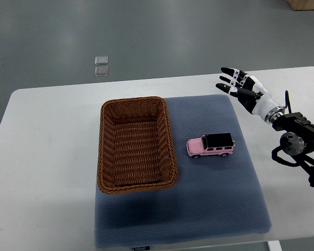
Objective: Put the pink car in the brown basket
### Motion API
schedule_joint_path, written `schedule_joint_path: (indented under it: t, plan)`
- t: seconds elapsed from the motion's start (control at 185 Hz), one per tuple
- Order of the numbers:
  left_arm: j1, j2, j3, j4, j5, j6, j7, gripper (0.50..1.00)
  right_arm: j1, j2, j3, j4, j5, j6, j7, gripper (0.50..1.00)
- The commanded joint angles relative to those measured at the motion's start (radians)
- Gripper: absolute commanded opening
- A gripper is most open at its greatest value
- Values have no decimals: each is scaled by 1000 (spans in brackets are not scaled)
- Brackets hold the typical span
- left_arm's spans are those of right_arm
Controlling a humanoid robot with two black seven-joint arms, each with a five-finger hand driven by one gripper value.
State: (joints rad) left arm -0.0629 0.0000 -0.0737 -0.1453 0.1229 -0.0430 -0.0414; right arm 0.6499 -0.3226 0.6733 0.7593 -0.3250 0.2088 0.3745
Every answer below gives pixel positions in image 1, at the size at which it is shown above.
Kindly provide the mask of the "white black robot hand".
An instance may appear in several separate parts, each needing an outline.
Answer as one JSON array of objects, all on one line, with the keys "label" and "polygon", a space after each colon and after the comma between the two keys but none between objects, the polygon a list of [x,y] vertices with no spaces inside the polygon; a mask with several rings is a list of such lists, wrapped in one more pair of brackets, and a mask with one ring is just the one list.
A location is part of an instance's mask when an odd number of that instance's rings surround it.
[{"label": "white black robot hand", "polygon": [[216,87],[237,98],[249,113],[266,123],[273,123],[285,113],[285,107],[272,99],[271,92],[255,76],[229,67],[222,67],[221,71],[228,77],[220,76],[222,82]]}]

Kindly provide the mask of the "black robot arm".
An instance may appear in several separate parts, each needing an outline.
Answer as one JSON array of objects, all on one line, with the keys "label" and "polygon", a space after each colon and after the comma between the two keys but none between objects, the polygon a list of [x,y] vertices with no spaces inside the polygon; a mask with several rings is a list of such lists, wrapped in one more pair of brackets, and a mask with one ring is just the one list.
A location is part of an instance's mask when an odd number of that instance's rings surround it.
[{"label": "black robot arm", "polygon": [[285,131],[272,160],[289,167],[301,167],[314,188],[314,124],[300,112],[282,115],[272,121],[275,131]]}]

